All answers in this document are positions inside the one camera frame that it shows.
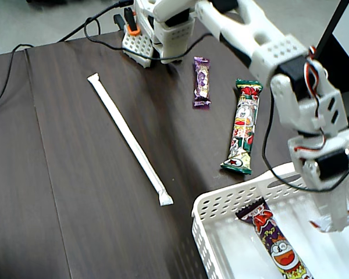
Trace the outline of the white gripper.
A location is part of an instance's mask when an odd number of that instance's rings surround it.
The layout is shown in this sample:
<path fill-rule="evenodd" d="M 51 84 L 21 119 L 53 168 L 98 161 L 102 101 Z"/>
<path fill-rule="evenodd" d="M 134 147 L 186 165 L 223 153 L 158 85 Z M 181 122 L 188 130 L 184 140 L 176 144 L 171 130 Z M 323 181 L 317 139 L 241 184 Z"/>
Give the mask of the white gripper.
<path fill-rule="evenodd" d="M 319 230 L 343 231 L 348 216 L 346 191 L 336 187 L 349 175 L 349 128 L 334 137 L 299 135 L 288 140 L 288 148 L 295 171 L 306 185 L 305 190 L 324 192 L 316 197 L 321 213 Z"/>

